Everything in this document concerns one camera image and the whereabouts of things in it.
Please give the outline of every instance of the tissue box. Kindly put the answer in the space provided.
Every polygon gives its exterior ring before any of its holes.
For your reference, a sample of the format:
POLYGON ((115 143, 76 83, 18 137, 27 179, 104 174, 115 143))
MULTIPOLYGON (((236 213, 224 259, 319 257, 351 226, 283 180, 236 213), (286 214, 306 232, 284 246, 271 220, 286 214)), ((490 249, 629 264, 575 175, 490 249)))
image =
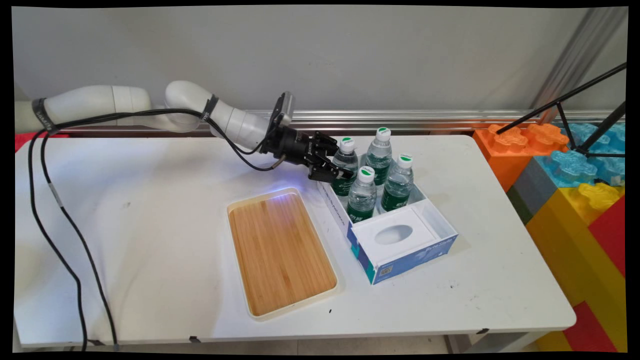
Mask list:
POLYGON ((371 284, 445 255, 458 237, 418 186, 414 185, 406 206, 384 214, 378 213, 382 196, 378 190, 373 217, 354 224, 331 184, 317 185, 371 284))

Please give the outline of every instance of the robotic arm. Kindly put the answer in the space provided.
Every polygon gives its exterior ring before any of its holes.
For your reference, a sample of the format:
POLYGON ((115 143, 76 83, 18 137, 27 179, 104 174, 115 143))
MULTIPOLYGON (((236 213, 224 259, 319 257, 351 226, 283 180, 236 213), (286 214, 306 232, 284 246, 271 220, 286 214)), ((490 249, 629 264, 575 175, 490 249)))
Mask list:
MULTIPOLYGON (((197 112, 202 112, 207 102, 215 98, 212 93, 189 81, 170 83, 164 96, 167 108, 197 112)), ((267 121, 217 100, 209 112, 209 118, 229 140, 242 147, 253 149, 262 142, 260 153, 271 152, 274 158, 295 165, 305 165, 309 169, 308 178, 311 180, 331 182, 336 178, 353 176, 352 172, 336 167, 327 158, 333 156, 338 149, 335 139, 319 131, 309 136, 288 126, 291 123, 293 105, 294 97, 289 92, 283 93, 267 121)), ((44 110, 54 124, 111 113, 135 113, 152 109, 149 94, 145 89, 128 86, 86 86, 44 101, 44 110)), ((45 127, 29 101, 15 102, 14 121, 16 133, 38 131, 45 127)), ((193 115, 170 113, 126 117, 103 122, 101 125, 138 125, 175 133, 188 133, 195 130, 200 122, 201 118, 193 115)), ((222 137, 211 125, 209 128, 213 135, 222 137)))

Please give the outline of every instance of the green bottle label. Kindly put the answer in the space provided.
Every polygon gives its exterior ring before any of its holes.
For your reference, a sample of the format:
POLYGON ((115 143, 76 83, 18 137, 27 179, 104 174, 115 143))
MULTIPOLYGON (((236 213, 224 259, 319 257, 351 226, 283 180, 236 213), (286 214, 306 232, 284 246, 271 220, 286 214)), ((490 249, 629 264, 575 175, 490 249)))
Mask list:
POLYGON ((373 170, 376 172, 373 176, 373 183, 376 184, 376 186, 385 184, 385 181, 387 180, 387 174, 389 173, 389 168, 391 167, 390 165, 391 164, 387 165, 386 167, 374 167, 367 161, 367 166, 373 168, 373 170))
POLYGON ((338 196, 347 196, 349 195, 349 190, 351 189, 351 185, 356 180, 356 174, 351 176, 351 179, 336 179, 331 183, 331 187, 333 191, 338 196))
POLYGON ((387 192, 387 188, 385 187, 385 191, 382 193, 382 200, 380 200, 380 205, 386 211, 395 210, 398 208, 402 208, 406 205, 409 200, 409 195, 405 196, 393 196, 387 192))
POLYGON ((369 211, 359 211, 351 207, 351 204, 347 204, 347 215, 351 221, 355 224, 357 222, 367 220, 373 216, 373 209, 369 211))

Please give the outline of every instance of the table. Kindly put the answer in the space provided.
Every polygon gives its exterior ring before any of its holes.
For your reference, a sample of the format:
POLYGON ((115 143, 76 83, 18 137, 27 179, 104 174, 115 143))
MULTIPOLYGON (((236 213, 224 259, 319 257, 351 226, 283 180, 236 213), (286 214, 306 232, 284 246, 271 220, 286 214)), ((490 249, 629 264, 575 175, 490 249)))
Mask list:
MULTIPOLYGON (((372 136, 354 139, 365 151, 372 136)), ((448 255, 375 286, 304 167, 283 163, 256 172, 217 138, 50 139, 47 166, 94 256, 121 344, 484 331, 470 350, 493 351, 573 325, 573 310, 473 139, 391 141, 394 154, 414 155, 415 182, 460 235, 448 255), (248 314, 226 207, 289 186, 302 194, 339 289, 258 322, 248 314)), ((13 314, 20 341, 23 347, 78 345, 76 286, 31 214, 27 149, 15 155, 13 314)), ((81 278, 89 339, 110 344, 90 264, 35 152, 40 217, 81 278)), ((267 154, 248 159, 274 161, 267 154)))

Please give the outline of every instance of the plastic bottle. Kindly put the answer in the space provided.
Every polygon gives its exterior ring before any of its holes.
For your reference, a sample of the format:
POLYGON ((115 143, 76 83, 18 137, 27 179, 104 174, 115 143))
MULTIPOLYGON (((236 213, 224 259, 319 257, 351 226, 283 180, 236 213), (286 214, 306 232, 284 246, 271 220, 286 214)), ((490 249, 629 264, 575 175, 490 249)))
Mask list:
POLYGON ((385 182, 380 200, 380 213, 402 208, 409 200, 413 189, 413 156, 400 154, 385 182))
POLYGON ((376 186, 384 185, 385 180, 387 180, 389 165, 391 164, 390 139, 391 130, 386 127, 379 128, 376 131, 376 138, 373 139, 367 151, 365 164, 368 167, 372 167, 376 172, 376 178, 374 180, 376 186))
POLYGON ((346 197, 349 196, 351 185, 355 182, 357 177, 356 173, 358 172, 358 156, 354 149, 355 141, 352 138, 343 138, 340 141, 340 149, 335 153, 332 160, 332 163, 339 168, 353 171, 351 179, 336 179, 331 184, 340 202, 344 201, 343 205, 346 205, 346 197))
POLYGON ((361 167, 358 170, 358 179, 351 185, 347 215, 354 224, 373 216, 378 196, 373 180, 375 175, 376 172, 371 167, 361 167))

